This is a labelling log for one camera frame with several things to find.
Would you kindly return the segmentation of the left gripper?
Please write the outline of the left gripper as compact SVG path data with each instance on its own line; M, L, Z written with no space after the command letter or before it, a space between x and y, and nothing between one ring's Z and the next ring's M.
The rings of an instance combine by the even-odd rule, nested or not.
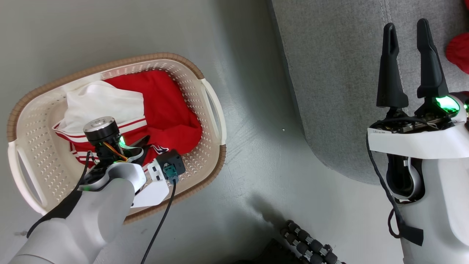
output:
M111 116L90 121L83 131L98 159L92 169L107 169L119 162L144 166L145 149L149 147L150 135L145 136L141 130L121 133L116 120Z

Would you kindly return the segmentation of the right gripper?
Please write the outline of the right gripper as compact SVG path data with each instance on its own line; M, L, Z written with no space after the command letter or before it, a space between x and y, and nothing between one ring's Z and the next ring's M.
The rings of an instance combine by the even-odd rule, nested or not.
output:
M379 133L443 131L468 120L468 94L449 94L429 22L425 18L417 22L417 49L421 55L421 84L417 89L417 97L424 98L424 103L418 108L416 115L411 117L402 110L408 107L409 100L400 79L397 62L400 49L396 27L392 22L385 25L376 106L390 107L390 110L385 119L370 126Z

